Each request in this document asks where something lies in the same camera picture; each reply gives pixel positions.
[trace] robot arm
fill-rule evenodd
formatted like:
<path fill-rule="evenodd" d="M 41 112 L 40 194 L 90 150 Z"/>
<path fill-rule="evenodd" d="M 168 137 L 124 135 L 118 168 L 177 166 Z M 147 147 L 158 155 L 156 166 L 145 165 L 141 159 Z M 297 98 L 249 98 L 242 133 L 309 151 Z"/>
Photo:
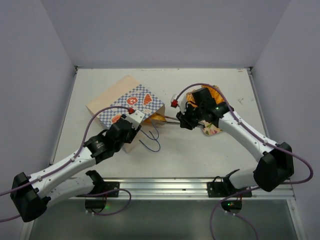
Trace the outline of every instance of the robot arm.
<path fill-rule="evenodd" d="M 180 121 L 180 127 L 192 130 L 198 125 L 199 121 L 205 120 L 208 123 L 212 123 L 234 137 L 257 161 L 255 168 L 233 171 L 223 178 L 223 182 L 216 183 L 217 185 L 222 185 L 218 186 L 218 188 L 222 189 L 225 195 L 231 195 L 237 189 L 251 186 L 259 186 L 263 190 L 270 192 L 293 175 L 292 156 L 269 146 L 274 145 L 292 152 L 287 143 L 284 142 L 279 145 L 259 133 L 246 123 L 232 107 L 231 112 L 226 102 L 216 104 L 208 88 L 203 87 L 193 91 L 192 96 L 196 106 L 187 102 L 185 96 L 180 96 L 177 101 L 171 101 L 172 107 L 179 106 L 180 108 L 180 112 L 176 115 Z M 263 139 L 264 142 L 258 141 L 254 135 Z"/>
<path fill-rule="evenodd" d="M 131 143 L 141 128 L 145 114 L 136 110 L 130 115 L 122 115 L 111 125 L 84 143 L 81 151 L 76 151 L 65 159 L 39 172 L 26 176 L 16 175 L 12 188 L 23 187 L 11 193 L 24 222 L 41 216 L 47 207 L 82 194 L 97 194 L 104 189 L 104 180 L 96 171 L 88 171 L 84 176 L 69 179 L 76 173 L 111 158 L 125 143 Z"/>

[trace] purple cable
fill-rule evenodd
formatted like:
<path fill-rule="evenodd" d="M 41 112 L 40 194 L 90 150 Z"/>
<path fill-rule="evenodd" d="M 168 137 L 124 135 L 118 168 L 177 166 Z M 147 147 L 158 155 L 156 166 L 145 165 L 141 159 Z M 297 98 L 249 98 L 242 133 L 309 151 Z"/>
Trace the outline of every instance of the purple cable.
<path fill-rule="evenodd" d="M 92 118 L 90 119 L 89 123 L 87 124 L 86 128 L 85 128 L 85 132 L 84 132 L 84 135 L 83 135 L 83 138 L 82 138 L 82 141 L 81 141 L 81 145 L 78 149 L 78 151 L 75 153 L 75 157 L 74 158 L 77 158 L 79 153 L 81 152 L 82 148 L 84 147 L 84 144 L 85 144 L 85 141 L 86 141 L 86 137 L 87 137 L 87 134 L 88 134 L 88 131 L 89 131 L 89 127 L 91 125 L 91 123 L 94 121 L 95 117 L 98 116 L 100 113 L 102 113 L 103 111 L 106 111 L 106 110 L 109 110 L 109 109 L 125 109 L 125 110 L 130 110 L 129 107 L 126 107 L 126 106 L 108 106 L 108 107 L 105 107 L 101 110 L 99 110 L 95 115 L 92 116 Z M 66 166 L 68 166 L 70 163 L 72 163 L 72 160 L 70 159 L 69 161 L 67 161 L 65 164 L 63 164 L 62 166 L 58 167 L 56 170 L 53 170 L 51 172 L 48 172 L 46 174 L 44 174 L 43 176 L 41 176 L 42 178 L 46 178 L 48 176 L 51 176 L 52 174 L 55 174 L 57 172 L 59 172 L 61 169 L 65 168 Z M 21 186 L 18 186 L 18 187 L 15 187 L 13 189 L 10 189 L 10 190 L 7 190 L 7 191 L 4 191 L 4 192 L 1 192 L 0 193 L 0 197 L 1 196 L 4 196 L 4 195 L 7 195 L 7 194 L 10 194 L 10 193 L 13 193 L 13 192 L 16 192 L 20 189 L 23 189 L 29 185 L 32 185 L 36 182 L 38 182 L 39 179 L 35 179 L 35 180 L 32 180 L 26 184 L 23 184 Z M 7 222 L 7 221 L 10 221 L 10 220 L 13 220 L 13 219 L 16 219 L 18 218 L 18 216 L 14 216 L 14 217 L 10 217 L 10 218 L 6 218 L 6 219 L 3 219 L 3 220 L 0 220 L 0 223 L 2 222 Z"/>
<path fill-rule="evenodd" d="M 115 214 L 118 214 L 118 213 L 122 212 L 130 204 L 130 202 L 131 202 L 131 193 L 127 189 L 117 188 L 117 189 L 112 189 L 112 190 L 105 191 L 105 192 L 102 192 L 102 193 L 97 193 L 97 194 L 83 194 L 83 195 L 81 195 L 81 197 L 99 197 L 99 196 L 107 195 L 107 194 L 114 193 L 114 192 L 117 192 L 117 191 L 124 191 L 124 192 L 129 194 L 129 200 L 127 201 L 127 203 L 121 209 L 119 209 L 117 211 L 114 211 L 114 212 L 110 212 L 110 213 L 99 213 L 99 212 L 94 213 L 94 215 L 98 215 L 98 216 L 111 216 L 111 215 L 115 215 Z"/>
<path fill-rule="evenodd" d="M 195 83 L 195 84 L 191 84 L 190 86 L 187 86 L 185 89 L 183 89 L 178 95 L 177 97 L 175 98 L 176 100 L 179 99 L 179 97 L 186 91 L 188 90 L 189 88 L 191 87 L 194 87 L 194 86 L 207 86 L 209 88 L 212 88 L 214 90 L 216 90 L 220 96 L 223 98 L 224 102 L 226 103 L 231 115 L 233 116 L 233 118 L 238 122 L 238 124 L 240 124 L 246 131 L 248 131 L 248 133 L 250 133 L 252 136 L 254 136 L 258 141 L 262 142 L 263 144 L 271 147 L 271 148 L 274 148 L 274 149 L 277 149 L 285 154 L 289 154 L 293 157 L 295 157 L 296 159 L 300 160 L 301 162 L 303 162 L 309 169 L 310 171 L 310 174 L 307 178 L 303 179 L 303 180 L 299 180 L 299 181 L 291 181 L 291 182 L 284 182 L 282 183 L 283 185 L 290 185 L 290 184 L 303 184 L 303 183 L 306 183 L 308 181 L 310 181 L 313 176 L 314 176 L 314 170 L 313 168 L 311 167 L 311 165 L 302 157 L 298 156 L 297 154 L 293 153 L 293 152 L 290 152 L 290 151 L 287 151 L 285 149 L 282 149 L 278 146 L 275 146 L 273 144 L 270 144 L 270 143 L 265 143 L 264 140 L 262 138 L 260 138 L 258 135 L 256 135 L 253 131 L 251 131 L 245 124 L 243 124 L 243 122 L 239 122 L 239 119 L 237 118 L 237 116 L 235 115 L 235 113 L 233 112 L 233 109 L 232 107 L 230 106 L 230 104 L 228 103 L 226 97 L 223 95 L 223 93 L 220 91 L 220 89 L 210 85 L 210 84 L 206 84 L 206 83 Z M 213 221 L 213 216 L 214 216 L 214 213 L 216 211 L 216 209 L 218 208 L 218 206 L 224 202 L 225 200 L 229 199 L 229 198 L 232 198 L 234 196 L 237 196 L 237 195 L 240 195 L 240 194 L 243 194 L 243 193 L 247 193 L 247 192 L 251 192 L 251 191 L 254 191 L 254 190 L 257 190 L 259 189 L 260 187 L 255 187 L 255 188 L 252 188 L 252 189 L 248 189 L 248 190 L 244 190 L 244 191 L 240 191 L 240 192 L 237 192 L 235 194 L 232 194 L 228 197 L 225 197 L 224 199 L 220 200 L 219 203 L 217 205 L 214 206 L 214 208 L 212 209 L 212 212 L 211 212 L 211 215 L 210 215 L 210 232 L 211 232 L 211 236 L 214 240 L 216 240 L 215 238 L 215 235 L 214 235 L 214 230 L 213 230 L 213 226 L 212 226 L 212 221 Z M 244 221 L 246 221 L 254 230 L 254 233 L 255 233 L 255 236 L 256 236 L 256 239 L 258 240 L 259 239 L 259 236 L 258 236 L 258 232 L 257 230 L 255 229 L 255 227 L 248 221 L 246 220 L 244 217 L 242 216 L 239 216 L 239 215 L 236 215 L 238 218 L 241 218 L 243 219 Z"/>
<path fill-rule="evenodd" d="M 211 212 L 211 215 L 210 215 L 210 221 L 209 221 L 209 224 L 210 224 L 210 232 L 211 232 L 211 236 L 212 236 L 213 240 L 217 240 L 217 238 L 216 238 L 216 236 L 215 236 L 215 234 L 214 234 L 214 228 L 213 228 L 212 221 L 213 221 L 213 218 L 214 218 L 215 211 L 217 210 L 217 208 L 219 207 L 219 205 L 220 205 L 221 203 L 223 203 L 223 202 L 224 202 L 225 200 L 227 200 L 227 199 L 233 198 L 233 197 L 238 196 L 238 195 L 241 195 L 241 194 L 246 194 L 246 193 L 249 193 L 249 192 L 254 191 L 254 190 L 257 190 L 257 189 L 260 189 L 260 187 L 257 186 L 257 187 L 251 188 L 251 189 L 247 189 L 247 190 L 243 190 L 243 191 L 236 192 L 236 193 L 231 194 L 230 196 L 227 196 L 227 197 L 225 197 L 224 199 L 220 200 L 219 203 L 214 206 L 214 208 L 212 209 L 212 212 Z M 237 215 L 237 214 L 235 214 L 235 216 L 238 217 L 238 218 L 240 218 L 240 219 L 242 219 L 242 220 L 244 220 L 245 222 L 247 222 L 247 223 L 252 227 L 252 229 L 253 229 L 253 231 L 254 231 L 254 233 L 255 233 L 256 239 L 257 239 L 257 240 L 260 239 L 260 238 L 259 238 L 259 235 L 258 235 L 258 232 L 257 232 L 257 230 L 256 230 L 256 228 L 255 228 L 255 226 L 254 226 L 251 222 L 249 222 L 249 221 L 248 221 L 247 219 L 245 219 L 243 216 L 240 216 L 240 215 Z"/>

